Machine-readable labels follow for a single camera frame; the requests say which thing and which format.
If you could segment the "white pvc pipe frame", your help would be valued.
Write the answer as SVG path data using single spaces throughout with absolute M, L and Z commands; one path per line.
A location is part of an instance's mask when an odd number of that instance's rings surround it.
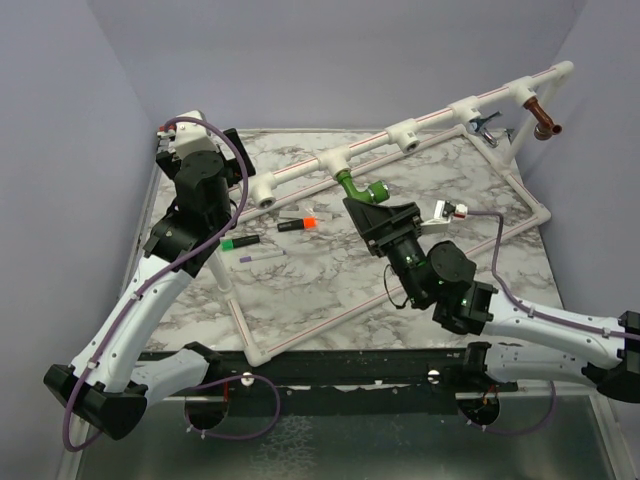
M 534 130 L 534 120 L 526 120 L 513 142 L 497 152 L 480 135 L 471 133 L 470 125 L 479 121 L 482 107 L 507 98 L 518 105 L 530 102 L 535 110 L 543 110 L 572 70 L 572 63 L 561 62 L 437 112 L 401 121 L 350 145 L 326 149 L 279 170 L 262 169 L 246 187 L 237 189 L 252 203 L 240 219 L 250 222 L 320 196 L 333 200 L 338 188 L 353 186 L 359 177 L 377 172 L 391 174 L 393 190 L 399 196 L 415 193 L 422 203 L 431 202 L 438 187 L 463 179 L 462 168 L 470 158 L 481 177 L 470 180 L 472 195 L 466 201 L 486 199 L 497 204 L 498 193 L 482 193 L 479 188 L 492 188 L 491 181 L 498 179 L 498 191 L 507 196 L 505 216 L 513 222 L 505 229 L 505 238 L 529 238 L 551 218 L 549 209 L 524 186 L 513 165 L 526 135 Z M 474 153 L 465 154 L 468 146 Z M 347 233 L 344 224 L 323 227 L 310 246 L 297 245 L 291 250 L 296 265 L 310 262 L 301 267 L 302 273 L 317 272 L 318 261 L 331 260 L 336 277 L 299 288 L 301 296 L 292 301 L 290 314 L 284 311 L 284 300 L 267 305 L 264 297 L 253 303 L 240 291 L 224 296 L 221 302 L 229 312 L 227 325 L 210 346 L 243 351 L 262 362 L 299 347 L 336 350 L 455 344 L 452 334 L 431 325 L 426 313 L 394 313 L 386 306 L 386 294 L 373 290 L 380 278 L 381 261 L 365 259 L 363 248 L 356 246 L 354 235 Z

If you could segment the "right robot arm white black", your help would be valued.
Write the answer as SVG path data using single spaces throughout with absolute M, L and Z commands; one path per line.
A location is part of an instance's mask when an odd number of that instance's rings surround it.
M 639 315 L 584 315 L 515 296 L 500 275 L 476 280 L 477 265 L 452 241 L 423 250 L 419 239 L 473 215 L 464 204 L 437 203 L 425 221 L 415 203 L 343 204 L 369 252 L 387 260 L 406 299 L 402 308 L 432 310 L 432 319 L 457 335 L 512 339 L 510 345 L 477 341 L 459 367 L 461 383 L 481 391 L 518 380 L 572 382 L 607 398 L 639 401 Z

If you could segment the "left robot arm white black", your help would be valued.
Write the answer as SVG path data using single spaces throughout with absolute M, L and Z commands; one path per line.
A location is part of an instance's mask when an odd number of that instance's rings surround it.
M 233 185 L 248 187 L 255 169 L 235 129 L 179 117 L 159 133 L 156 162 L 176 196 L 156 223 L 129 285 L 91 341 L 68 364 L 54 364 L 44 383 L 64 406 L 62 438 L 71 452 L 78 417 L 114 440 L 127 436 L 146 410 L 180 391 L 206 395 L 220 385 L 211 353 L 194 343 L 152 366 L 137 366 L 151 334 L 179 294 L 233 229 L 247 199 L 232 202 Z

